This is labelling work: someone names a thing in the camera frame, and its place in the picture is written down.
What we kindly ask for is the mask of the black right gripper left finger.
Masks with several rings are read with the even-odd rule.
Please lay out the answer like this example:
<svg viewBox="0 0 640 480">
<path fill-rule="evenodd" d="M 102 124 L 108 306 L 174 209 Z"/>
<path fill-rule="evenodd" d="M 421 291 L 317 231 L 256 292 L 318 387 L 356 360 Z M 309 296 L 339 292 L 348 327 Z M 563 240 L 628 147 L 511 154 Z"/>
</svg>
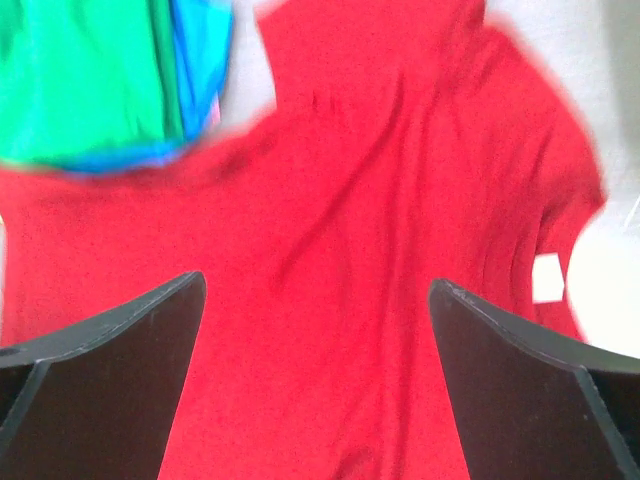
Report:
<svg viewBox="0 0 640 480">
<path fill-rule="evenodd" d="M 190 272 L 2 349 L 2 478 L 157 478 L 205 298 Z"/>
</svg>

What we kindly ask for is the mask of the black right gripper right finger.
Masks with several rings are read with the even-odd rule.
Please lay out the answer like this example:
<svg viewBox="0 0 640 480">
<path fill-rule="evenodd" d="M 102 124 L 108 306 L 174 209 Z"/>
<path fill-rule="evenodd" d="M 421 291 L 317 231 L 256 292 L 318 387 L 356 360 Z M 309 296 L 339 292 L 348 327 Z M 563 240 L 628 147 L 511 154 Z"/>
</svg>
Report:
<svg viewBox="0 0 640 480">
<path fill-rule="evenodd" d="M 473 479 L 636 479 L 639 361 L 444 279 L 429 313 Z"/>
</svg>

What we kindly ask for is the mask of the red t-shirt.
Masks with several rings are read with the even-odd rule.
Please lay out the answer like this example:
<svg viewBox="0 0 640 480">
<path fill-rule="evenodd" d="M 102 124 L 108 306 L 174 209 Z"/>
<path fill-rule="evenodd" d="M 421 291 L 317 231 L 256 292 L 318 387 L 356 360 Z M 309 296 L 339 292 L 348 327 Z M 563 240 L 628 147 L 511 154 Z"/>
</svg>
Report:
<svg viewBox="0 0 640 480">
<path fill-rule="evenodd" d="M 2 340 L 185 271 L 208 298 L 165 479 L 464 479 L 427 313 L 448 278 L 535 306 L 602 207 L 591 144 L 481 1 L 288 1 L 259 29 L 276 109 L 159 170 L 1 174 Z"/>
</svg>

